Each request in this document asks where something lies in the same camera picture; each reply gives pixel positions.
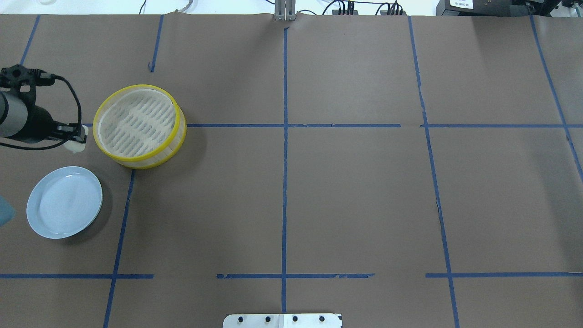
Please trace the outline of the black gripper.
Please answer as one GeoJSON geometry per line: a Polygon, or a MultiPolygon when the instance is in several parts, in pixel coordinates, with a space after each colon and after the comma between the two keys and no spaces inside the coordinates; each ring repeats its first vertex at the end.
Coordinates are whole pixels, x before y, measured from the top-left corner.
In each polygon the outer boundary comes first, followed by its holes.
{"type": "Polygon", "coordinates": [[[18,140],[27,144],[46,140],[84,141],[85,133],[82,132],[82,125],[56,124],[47,110],[33,106],[27,109],[27,119],[18,132],[18,140]]]}

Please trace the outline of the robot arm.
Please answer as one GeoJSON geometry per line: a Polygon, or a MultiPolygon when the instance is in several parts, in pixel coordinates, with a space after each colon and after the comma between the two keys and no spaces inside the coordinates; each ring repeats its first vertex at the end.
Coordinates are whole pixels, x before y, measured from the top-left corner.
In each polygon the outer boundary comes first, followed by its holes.
{"type": "Polygon", "coordinates": [[[87,129],[83,125],[60,123],[44,108],[27,105],[24,100],[4,91],[0,105],[2,138],[26,144],[47,140],[86,143],[87,129]]]}

